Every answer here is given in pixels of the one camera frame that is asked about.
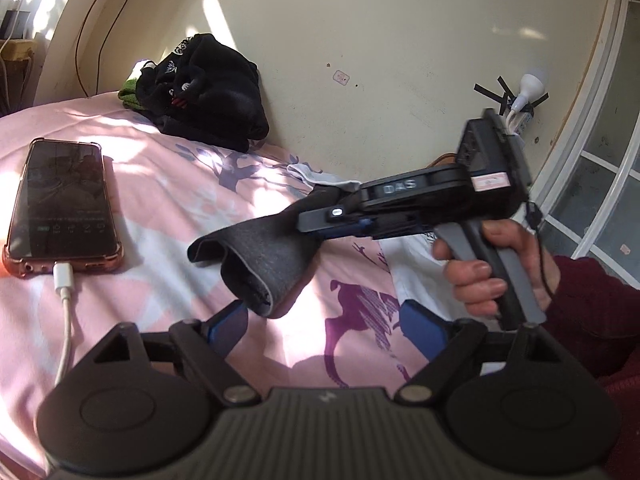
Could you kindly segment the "red sleeve forearm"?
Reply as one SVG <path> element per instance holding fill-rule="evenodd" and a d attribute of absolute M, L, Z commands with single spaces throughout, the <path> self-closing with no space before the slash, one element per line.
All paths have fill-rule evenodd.
<path fill-rule="evenodd" d="M 639 477 L 639 291 L 591 258 L 554 258 L 561 278 L 544 328 L 596 378 L 620 413 L 613 479 Z"/>

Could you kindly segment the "right hand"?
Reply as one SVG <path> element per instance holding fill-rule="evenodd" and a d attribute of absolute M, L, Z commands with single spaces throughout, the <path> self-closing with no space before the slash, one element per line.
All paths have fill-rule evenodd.
<path fill-rule="evenodd" d="M 470 315 L 503 327 L 544 322 L 561 272 L 538 237 L 513 220 L 447 222 L 434 231 L 433 257 Z"/>

